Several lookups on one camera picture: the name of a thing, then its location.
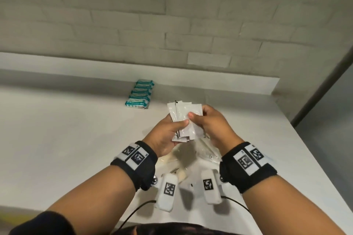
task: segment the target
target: black sleeve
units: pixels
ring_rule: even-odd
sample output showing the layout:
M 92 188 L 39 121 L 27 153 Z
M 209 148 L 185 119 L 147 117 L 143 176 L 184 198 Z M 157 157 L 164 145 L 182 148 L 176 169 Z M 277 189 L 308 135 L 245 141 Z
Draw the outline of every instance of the black sleeve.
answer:
M 62 215 L 45 211 L 10 231 L 9 235 L 75 235 L 72 225 Z

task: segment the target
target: person's left forearm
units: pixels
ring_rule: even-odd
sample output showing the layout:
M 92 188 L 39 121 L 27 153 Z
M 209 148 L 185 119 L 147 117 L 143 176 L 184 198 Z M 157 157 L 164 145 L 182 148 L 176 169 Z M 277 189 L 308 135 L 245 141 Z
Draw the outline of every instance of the person's left forearm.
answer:
M 63 215 L 77 235 L 110 233 L 135 195 L 130 177 L 108 166 L 60 198 L 48 211 Z

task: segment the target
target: wrist strap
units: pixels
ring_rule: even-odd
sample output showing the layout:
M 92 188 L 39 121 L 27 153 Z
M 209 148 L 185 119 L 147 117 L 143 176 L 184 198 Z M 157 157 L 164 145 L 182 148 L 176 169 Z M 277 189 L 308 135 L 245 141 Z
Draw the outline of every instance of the wrist strap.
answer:
M 277 171 L 254 145 L 243 142 L 222 157 L 220 175 L 243 194 L 262 180 L 277 175 Z
M 156 153 L 143 141 L 131 143 L 110 163 L 119 166 L 131 178 L 135 190 L 151 187 L 158 160 Z

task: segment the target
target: white sensor device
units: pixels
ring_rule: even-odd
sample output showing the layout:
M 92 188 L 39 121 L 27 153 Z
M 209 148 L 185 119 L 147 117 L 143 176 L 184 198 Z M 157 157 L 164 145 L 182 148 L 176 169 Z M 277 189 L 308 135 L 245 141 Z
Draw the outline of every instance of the white sensor device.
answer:
M 208 204 L 220 204 L 222 202 L 221 193 L 218 189 L 218 185 L 221 184 L 219 177 L 217 170 L 208 169 L 201 171 L 201 184 L 206 203 Z
M 158 193 L 155 207 L 166 212 L 173 209 L 175 191 L 179 184 L 178 176 L 176 174 L 163 174 L 154 186 L 158 188 Z

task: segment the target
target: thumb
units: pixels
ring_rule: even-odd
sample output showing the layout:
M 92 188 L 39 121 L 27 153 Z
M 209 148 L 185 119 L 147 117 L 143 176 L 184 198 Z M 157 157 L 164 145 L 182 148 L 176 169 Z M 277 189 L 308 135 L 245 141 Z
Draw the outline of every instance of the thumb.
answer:
M 189 124 L 188 119 L 180 122 L 171 122 L 170 123 L 171 131 L 174 131 L 174 132 L 179 131 L 180 129 L 187 127 L 188 124 Z
M 188 116 L 189 116 L 189 119 L 190 119 L 193 123 L 195 123 L 195 124 L 197 124 L 198 126 L 201 126 L 201 127 L 202 127 L 202 125 L 203 125 L 203 123 L 204 123 L 204 116 L 197 115 L 197 114 L 195 114 L 195 113 L 193 113 L 193 112 L 189 112 L 189 113 L 188 113 Z

